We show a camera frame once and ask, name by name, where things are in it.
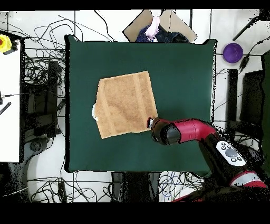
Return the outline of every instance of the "black pole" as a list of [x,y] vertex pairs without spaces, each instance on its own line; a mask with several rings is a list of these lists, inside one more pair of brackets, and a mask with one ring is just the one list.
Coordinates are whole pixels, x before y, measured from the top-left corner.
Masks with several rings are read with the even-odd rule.
[[256,23],[258,21],[258,16],[254,17],[252,20],[250,20],[250,22],[233,38],[233,41],[236,41],[236,39],[238,37],[240,37],[240,35],[242,33],[244,33],[246,31],[246,29],[250,28],[250,26],[253,24],[253,23]]

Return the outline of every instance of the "pink object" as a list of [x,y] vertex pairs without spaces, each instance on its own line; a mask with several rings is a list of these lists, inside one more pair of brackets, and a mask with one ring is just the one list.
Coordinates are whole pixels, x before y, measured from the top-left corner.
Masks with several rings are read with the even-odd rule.
[[160,23],[159,16],[154,16],[151,25],[145,32],[146,36],[148,36],[149,39],[156,40],[155,35],[158,33],[159,23]]

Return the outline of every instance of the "purple ball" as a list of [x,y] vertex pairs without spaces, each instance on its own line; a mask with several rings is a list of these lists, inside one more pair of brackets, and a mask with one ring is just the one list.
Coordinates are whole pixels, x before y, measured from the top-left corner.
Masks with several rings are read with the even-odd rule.
[[230,43],[223,50],[223,58],[229,63],[240,61],[243,56],[243,49],[237,43]]

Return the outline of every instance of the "towel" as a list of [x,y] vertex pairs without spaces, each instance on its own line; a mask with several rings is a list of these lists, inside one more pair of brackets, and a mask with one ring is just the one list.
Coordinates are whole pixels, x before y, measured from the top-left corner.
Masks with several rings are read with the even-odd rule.
[[148,71],[101,79],[94,116],[102,139],[149,130],[158,114]]

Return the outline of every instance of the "green tablecloth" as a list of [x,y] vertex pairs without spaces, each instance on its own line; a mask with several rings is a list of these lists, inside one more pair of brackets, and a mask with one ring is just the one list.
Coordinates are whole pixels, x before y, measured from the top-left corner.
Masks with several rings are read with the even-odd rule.
[[66,170],[209,172],[196,141],[164,146],[150,131],[101,139],[92,117],[101,78],[147,70],[159,117],[210,121],[215,40],[205,44],[66,40]]

